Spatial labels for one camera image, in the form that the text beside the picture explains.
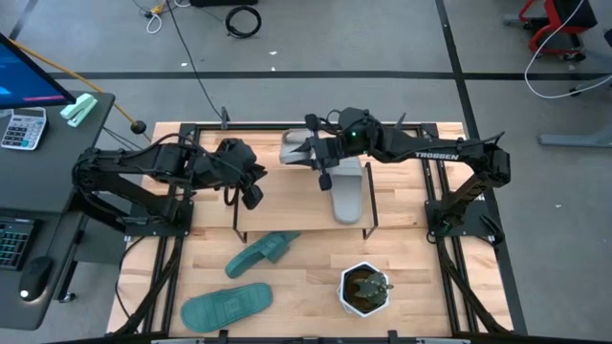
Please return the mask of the black computer mouse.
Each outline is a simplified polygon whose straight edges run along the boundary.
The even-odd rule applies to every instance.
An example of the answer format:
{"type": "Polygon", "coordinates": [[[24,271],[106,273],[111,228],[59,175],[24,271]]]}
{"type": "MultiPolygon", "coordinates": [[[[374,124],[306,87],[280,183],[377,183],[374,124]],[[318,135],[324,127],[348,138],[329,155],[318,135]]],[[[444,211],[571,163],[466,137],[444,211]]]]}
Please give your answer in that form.
{"type": "Polygon", "coordinates": [[[46,289],[54,261],[49,256],[39,256],[28,263],[19,281],[19,296],[26,302],[39,298],[46,289]]]}

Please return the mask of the light grey slide sandal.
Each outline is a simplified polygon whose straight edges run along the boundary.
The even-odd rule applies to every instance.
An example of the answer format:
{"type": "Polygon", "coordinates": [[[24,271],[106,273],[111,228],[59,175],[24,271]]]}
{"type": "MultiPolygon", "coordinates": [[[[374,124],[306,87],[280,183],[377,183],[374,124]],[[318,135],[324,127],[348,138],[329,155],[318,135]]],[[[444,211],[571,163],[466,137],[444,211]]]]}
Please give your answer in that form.
{"type": "Polygon", "coordinates": [[[301,145],[305,140],[314,139],[315,134],[308,129],[289,129],[282,133],[279,161],[281,164],[291,165],[291,161],[298,157],[310,156],[317,158],[314,150],[312,153],[293,153],[292,150],[301,145]]]}
{"type": "Polygon", "coordinates": [[[331,199],[337,222],[344,225],[357,223],[361,218],[362,166],[358,157],[339,161],[330,169],[331,199]]]}

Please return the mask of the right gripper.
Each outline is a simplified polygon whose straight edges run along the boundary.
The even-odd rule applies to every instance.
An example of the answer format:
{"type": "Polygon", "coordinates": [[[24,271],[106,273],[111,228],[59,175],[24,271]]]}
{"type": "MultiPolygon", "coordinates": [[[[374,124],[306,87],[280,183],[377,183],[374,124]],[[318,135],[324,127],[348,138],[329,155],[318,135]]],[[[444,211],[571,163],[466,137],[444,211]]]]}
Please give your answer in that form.
{"type": "Polygon", "coordinates": [[[338,163],[337,138],[339,135],[339,125],[322,118],[315,114],[305,116],[306,127],[315,134],[314,139],[305,140],[297,148],[295,153],[317,153],[317,158],[310,156],[298,157],[291,161],[291,165],[302,165],[309,168],[319,168],[318,183],[322,191],[330,190],[332,187],[331,175],[327,171],[332,164],[338,163]]]}

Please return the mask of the black desk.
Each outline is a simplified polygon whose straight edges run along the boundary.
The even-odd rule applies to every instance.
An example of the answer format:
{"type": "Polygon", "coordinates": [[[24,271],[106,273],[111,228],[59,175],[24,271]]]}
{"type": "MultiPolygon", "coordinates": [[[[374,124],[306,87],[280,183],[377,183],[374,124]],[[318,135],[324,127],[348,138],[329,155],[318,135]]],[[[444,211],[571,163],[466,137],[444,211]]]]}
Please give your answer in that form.
{"type": "Polygon", "coordinates": [[[0,329],[38,329],[54,299],[84,221],[81,212],[71,209],[72,168],[81,153],[96,145],[116,100],[109,93],[94,97],[97,105],[77,128],[60,116],[59,106],[48,107],[48,125],[35,150],[0,148],[0,217],[36,221],[22,269],[0,269],[0,329]],[[26,302],[19,296],[19,281],[24,267],[39,256],[51,257],[54,265],[42,295],[26,302]]]}

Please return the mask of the black rig frame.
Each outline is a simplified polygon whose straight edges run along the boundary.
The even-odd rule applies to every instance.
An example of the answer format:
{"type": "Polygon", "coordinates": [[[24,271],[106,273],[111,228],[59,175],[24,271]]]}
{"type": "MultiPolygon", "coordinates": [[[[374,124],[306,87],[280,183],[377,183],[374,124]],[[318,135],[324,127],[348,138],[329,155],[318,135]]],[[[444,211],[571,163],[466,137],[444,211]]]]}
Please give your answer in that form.
{"type": "MultiPolygon", "coordinates": [[[[242,131],[280,131],[285,122],[235,122],[228,130],[203,125],[200,142],[208,149],[242,131]]],[[[194,198],[190,234],[183,243],[178,276],[163,287],[145,344],[175,340],[212,344],[218,332],[196,333],[181,320],[181,307],[196,296],[253,283],[271,286],[273,302],[264,311],[228,326],[230,342],[372,342],[390,331],[401,337],[448,337],[468,328],[468,312],[458,288],[443,272],[435,245],[426,239],[427,200],[444,187],[456,189],[471,174],[461,162],[443,168],[409,160],[371,162],[379,225],[364,239],[359,230],[299,231],[289,250],[273,264],[267,259],[235,279],[227,263],[270,232],[250,232],[245,241],[230,228],[232,207],[222,192],[204,190],[194,198]],[[368,316],[345,311],[337,295],[340,274],[360,262],[383,271],[394,286],[389,305],[368,316]]]]}

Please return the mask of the red and black cart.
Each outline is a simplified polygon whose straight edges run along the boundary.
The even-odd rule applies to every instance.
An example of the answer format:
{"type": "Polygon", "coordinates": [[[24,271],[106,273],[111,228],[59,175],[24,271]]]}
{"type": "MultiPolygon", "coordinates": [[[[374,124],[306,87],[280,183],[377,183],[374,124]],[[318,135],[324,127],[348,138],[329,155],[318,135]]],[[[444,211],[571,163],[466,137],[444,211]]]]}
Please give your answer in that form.
{"type": "Polygon", "coordinates": [[[528,47],[536,58],[544,54],[561,55],[566,61],[581,62],[586,58],[582,52],[583,44],[580,35],[594,28],[598,24],[589,0],[543,0],[543,17],[531,17],[526,13],[536,0],[526,0],[525,5],[518,13],[518,20],[523,28],[531,30],[534,34],[528,47]],[[552,38],[555,33],[565,35],[571,46],[561,48],[553,46],[545,48],[545,40],[552,38]]]}

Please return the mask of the grey calculator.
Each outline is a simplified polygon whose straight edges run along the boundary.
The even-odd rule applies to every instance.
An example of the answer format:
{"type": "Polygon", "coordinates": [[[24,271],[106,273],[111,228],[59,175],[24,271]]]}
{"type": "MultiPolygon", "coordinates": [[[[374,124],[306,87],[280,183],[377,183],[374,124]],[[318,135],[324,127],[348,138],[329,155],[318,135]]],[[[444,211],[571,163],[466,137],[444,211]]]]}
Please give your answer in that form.
{"type": "Polygon", "coordinates": [[[48,125],[47,111],[42,107],[10,109],[10,118],[0,139],[2,148],[35,150],[48,125]]]}

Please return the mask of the white hexagonal plant pot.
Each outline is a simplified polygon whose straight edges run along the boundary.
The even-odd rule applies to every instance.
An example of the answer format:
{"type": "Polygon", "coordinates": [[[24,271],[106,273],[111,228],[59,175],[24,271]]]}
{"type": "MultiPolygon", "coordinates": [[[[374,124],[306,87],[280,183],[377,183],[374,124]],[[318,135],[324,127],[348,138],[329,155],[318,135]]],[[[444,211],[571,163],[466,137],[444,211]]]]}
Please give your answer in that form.
{"type": "MultiPolygon", "coordinates": [[[[371,309],[367,308],[366,302],[363,302],[362,300],[357,299],[354,296],[354,292],[357,290],[357,288],[352,285],[352,282],[355,279],[367,277],[368,275],[374,272],[382,271],[375,268],[368,262],[360,262],[354,265],[353,267],[344,270],[340,274],[340,282],[337,289],[337,295],[339,298],[339,302],[341,303],[346,312],[353,313],[359,317],[364,318],[374,314],[375,312],[380,311],[381,309],[389,305],[390,292],[388,294],[386,302],[383,305],[371,309]]],[[[388,282],[390,283],[388,276],[385,273],[383,274],[386,276],[388,282]]]]}

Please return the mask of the wooden shelf with black frame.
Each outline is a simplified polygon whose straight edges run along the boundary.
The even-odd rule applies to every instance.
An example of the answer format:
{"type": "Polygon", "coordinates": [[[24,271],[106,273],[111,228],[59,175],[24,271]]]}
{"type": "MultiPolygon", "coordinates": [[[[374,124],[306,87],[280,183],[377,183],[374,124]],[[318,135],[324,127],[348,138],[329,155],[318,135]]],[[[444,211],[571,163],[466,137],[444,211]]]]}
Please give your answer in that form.
{"type": "Polygon", "coordinates": [[[359,196],[349,190],[347,203],[361,201],[361,215],[354,223],[336,219],[332,193],[319,189],[318,173],[304,166],[283,165],[279,161],[281,132],[242,131],[246,144],[264,165],[268,175],[257,182],[264,198],[254,210],[248,210],[241,201],[232,207],[230,228],[243,241],[250,232],[309,231],[355,229],[368,238],[379,225],[374,194],[372,167],[369,162],[361,165],[359,196]]]}

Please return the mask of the computer monitor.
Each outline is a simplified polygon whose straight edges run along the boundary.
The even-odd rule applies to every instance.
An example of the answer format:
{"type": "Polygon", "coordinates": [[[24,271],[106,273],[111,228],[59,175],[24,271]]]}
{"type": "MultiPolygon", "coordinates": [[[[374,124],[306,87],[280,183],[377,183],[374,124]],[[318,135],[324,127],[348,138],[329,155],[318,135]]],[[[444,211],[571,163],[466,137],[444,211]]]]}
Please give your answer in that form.
{"type": "Polygon", "coordinates": [[[0,33],[0,110],[75,102],[70,92],[0,33]]]}

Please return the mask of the black keyboard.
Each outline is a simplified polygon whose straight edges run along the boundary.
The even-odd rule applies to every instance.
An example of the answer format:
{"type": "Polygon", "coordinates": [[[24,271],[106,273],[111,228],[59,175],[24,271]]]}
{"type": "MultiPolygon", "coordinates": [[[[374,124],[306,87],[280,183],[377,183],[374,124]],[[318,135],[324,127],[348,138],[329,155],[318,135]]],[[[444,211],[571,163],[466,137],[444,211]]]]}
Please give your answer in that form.
{"type": "Polygon", "coordinates": [[[21,270],[25,264],[36,221],[0,217],[0,269],[21,270]]]}

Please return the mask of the mint green stapler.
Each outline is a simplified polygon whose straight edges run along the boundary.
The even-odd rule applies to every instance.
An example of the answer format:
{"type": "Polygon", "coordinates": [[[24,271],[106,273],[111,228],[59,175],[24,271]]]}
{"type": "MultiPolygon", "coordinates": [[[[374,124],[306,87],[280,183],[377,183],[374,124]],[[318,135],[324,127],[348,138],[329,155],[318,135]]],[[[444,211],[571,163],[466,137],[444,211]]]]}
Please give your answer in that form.
{"type": "Polygon", "coordinates": [[[77,128],[97,105],[98,100],[91,94],[82,94],[76,102],[67,105],[60,111],[60,116],[67,121],[67,124],[77,128]]]}

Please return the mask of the green cactus plant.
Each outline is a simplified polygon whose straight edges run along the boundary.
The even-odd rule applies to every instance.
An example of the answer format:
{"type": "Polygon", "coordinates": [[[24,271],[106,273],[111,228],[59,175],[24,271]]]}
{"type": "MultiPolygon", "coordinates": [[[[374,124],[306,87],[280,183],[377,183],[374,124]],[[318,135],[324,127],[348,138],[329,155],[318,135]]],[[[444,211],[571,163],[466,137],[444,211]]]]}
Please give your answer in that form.
{"type": "Polygon", "coordinates": [[[352,285],[357,288],[354,296],[366,302],[368,309],[383,305],[389,292],[394,289],[382,272],[374,272],[367,277],[355,279],[352,285]]]}

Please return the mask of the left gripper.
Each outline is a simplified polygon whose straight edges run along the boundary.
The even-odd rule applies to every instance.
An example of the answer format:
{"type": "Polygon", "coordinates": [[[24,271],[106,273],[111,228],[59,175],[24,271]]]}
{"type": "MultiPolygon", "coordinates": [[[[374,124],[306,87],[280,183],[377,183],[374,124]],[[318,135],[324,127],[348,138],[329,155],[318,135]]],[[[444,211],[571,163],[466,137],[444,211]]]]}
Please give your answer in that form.
{"type": "Polygon", "coordinates": [[[256,182],[266,176],[266,167],[258,164],[251,147],[237,138],[223,139],[215,155],[215,162],[221,167],[224,203],[236,203],[237,195],[229,198],[229,191],[234,188],[242,193],[244,206],[248,210],[255,209],[264,197],[256,182]]]}

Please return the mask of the green rubber slide sandal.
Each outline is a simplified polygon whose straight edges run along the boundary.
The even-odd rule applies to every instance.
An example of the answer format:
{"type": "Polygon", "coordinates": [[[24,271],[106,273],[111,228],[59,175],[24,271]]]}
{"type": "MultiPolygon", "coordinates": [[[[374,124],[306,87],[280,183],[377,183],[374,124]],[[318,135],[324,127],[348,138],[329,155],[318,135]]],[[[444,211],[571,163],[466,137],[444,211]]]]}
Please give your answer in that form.
{"type": "Polygon", "coordinates": [[[266,310],[273,302],[273,291],[265,283],[202,294],[181,307],[183,325],[196,333],[210,333],[266,310]]]}
{"type": "Polygon", "coordinates": [[[289,250],[291,241],[299,236],[299,231],[277,231],[265,235],[227,263],[225,267],[227,277],[230,279],[238,278],[263,259],[267,259],[273,264],[277,263],[289,250]]]}

